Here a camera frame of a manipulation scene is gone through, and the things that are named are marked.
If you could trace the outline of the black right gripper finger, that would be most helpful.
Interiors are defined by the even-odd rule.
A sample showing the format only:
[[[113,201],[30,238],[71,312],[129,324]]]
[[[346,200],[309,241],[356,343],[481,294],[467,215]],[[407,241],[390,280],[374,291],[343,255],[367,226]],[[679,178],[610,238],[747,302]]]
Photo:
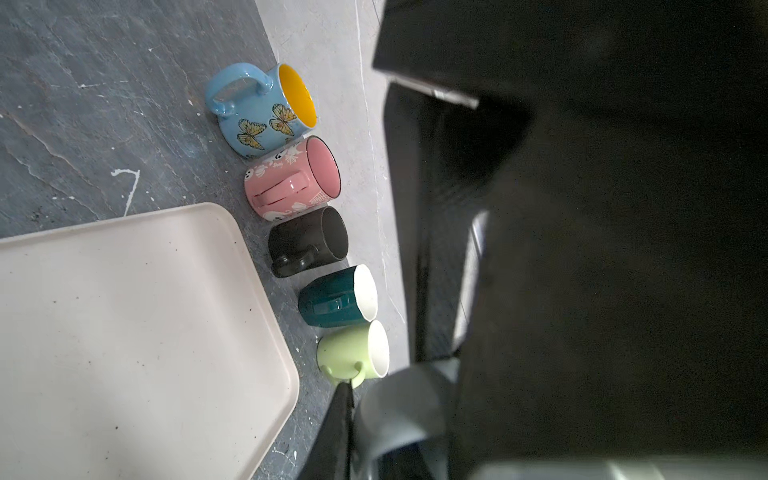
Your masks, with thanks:
[[[350,478],[353,409],[351,385],[338,384],[299,480]]]

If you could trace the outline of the grey mug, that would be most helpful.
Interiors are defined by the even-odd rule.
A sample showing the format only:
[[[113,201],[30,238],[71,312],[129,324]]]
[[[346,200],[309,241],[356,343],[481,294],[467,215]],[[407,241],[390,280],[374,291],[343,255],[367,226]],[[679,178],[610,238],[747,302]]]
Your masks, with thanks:
[[[447,432],[460,360],[419,363],[385,377],[362,397],[353,417],[357,470],[401,447]]]

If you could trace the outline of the light green mug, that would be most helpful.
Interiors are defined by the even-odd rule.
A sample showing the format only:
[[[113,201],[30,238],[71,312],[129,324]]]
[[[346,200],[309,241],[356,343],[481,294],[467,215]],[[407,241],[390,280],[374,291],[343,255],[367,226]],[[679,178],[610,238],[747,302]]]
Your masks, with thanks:
[[[383,378],[390,370],[387,332],[378,320],[341,328],[320,340],[316,361],[335,385],[349,383],[356,389],[366,380]]]

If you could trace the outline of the dark green mug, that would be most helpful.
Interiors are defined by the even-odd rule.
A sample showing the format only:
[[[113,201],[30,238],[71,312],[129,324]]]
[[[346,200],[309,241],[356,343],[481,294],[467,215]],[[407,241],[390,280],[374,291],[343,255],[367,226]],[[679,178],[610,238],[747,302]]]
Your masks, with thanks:
[[[319,277],[298,297],[304,321],[313,327],[338,328],[370,323],[378,315],[378,291],[370,269],[355,265]]]

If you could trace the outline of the black mug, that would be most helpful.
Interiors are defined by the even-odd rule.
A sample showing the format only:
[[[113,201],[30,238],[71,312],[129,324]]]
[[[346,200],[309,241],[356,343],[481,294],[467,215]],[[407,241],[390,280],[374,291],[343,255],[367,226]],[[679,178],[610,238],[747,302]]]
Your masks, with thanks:
[[[349,237],[341,214],[326,206],[272,228],[268,250],[272,273],[286,278],[344,260]]]

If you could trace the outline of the pink patterned mug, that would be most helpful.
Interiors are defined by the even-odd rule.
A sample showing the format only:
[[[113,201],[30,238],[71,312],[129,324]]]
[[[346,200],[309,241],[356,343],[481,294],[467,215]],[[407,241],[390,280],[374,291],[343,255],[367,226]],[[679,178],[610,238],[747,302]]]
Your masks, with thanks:
[[[311,135],[249,168],[244,191],[261,218],[275,222],[340,196],[341,174],[324,140]]]

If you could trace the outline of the blue mug yellow inside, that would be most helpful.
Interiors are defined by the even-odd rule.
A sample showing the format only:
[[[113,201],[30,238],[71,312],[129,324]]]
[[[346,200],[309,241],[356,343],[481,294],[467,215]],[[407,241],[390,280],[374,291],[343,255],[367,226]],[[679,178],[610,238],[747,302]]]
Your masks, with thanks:
[[[205,104],[239,155],[258,159],[299,140],[318,123],[308,87],[290,65],[265,72],[232,64],[209,80]]]

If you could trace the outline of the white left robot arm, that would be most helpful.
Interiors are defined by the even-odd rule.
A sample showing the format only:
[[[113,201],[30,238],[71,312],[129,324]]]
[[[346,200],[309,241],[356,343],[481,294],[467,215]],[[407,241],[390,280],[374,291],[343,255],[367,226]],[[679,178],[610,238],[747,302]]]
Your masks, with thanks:
[[[449,476],[767,475],[767,5],[389,1],[411,358]]]

